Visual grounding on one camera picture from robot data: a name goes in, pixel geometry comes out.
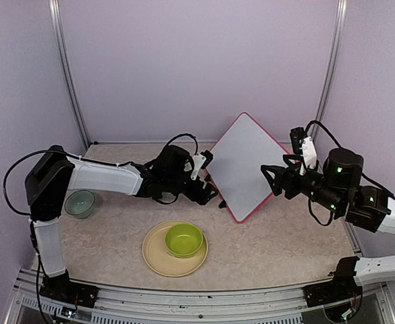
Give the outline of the pink framed whiteboard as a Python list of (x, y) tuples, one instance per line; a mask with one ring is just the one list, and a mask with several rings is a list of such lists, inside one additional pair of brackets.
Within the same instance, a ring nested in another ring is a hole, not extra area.
[(243, 112), (210, 152), (207, 173), (235, 222), (244, 223), (273, 196), (261, 166), (284, 166), (282, 157), (289, 150)]

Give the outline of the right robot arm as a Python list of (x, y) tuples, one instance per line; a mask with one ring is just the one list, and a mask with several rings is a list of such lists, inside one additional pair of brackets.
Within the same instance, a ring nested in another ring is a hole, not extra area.
[(284, 155), (285, 166), (262, 165), (261, 172), (274, 195), (288, 200), (302, 194), (311, 205), (327, 209), (330, 218), (355, 227), (361, 256), (345, 257), (326, 287), (334, 300), (353, 286), (395, 281), (395, 195), (363, 174), (363, 157), (346, 149), (331, 150), (322, 171), (302, 168), (298, 157)]

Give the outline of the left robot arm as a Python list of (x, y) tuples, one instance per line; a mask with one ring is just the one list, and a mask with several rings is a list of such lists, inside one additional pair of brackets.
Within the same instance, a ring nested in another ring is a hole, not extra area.
[(183, 194), (199, 205), (217, 195), (215, 186), (200, 179), (199, 172), (213, 160), (210, 151), (191, 155), (172, 144), (145, 164), (108, 163), (74, 157), (62, 146), (43, 153), (26, 176), (25, 189), (30, 207), (31, 240), (41, 259), (41, 269), (50, 279), (49, 289), (61, 300), (76, 293), (69, 280), (59, 237), (59, 217), (69, 191), (117, 192), (136, 198), (151, 198), (163, 204), (163, 194)]

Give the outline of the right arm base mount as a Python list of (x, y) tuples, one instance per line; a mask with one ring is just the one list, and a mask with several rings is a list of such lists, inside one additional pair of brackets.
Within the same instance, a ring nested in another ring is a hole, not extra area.
[(343, 301), (363, 293), (363, 288), (349, 281), (326, 281), (303, 288), (309, 308)]

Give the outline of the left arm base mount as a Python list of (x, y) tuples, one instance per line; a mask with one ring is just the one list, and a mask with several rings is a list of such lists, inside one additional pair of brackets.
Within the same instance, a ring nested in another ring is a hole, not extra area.
[(56, 277), (45, 277), (39, 290), (43, 297), (87, 308), (94, 308), (98, 293), (96, 286)]

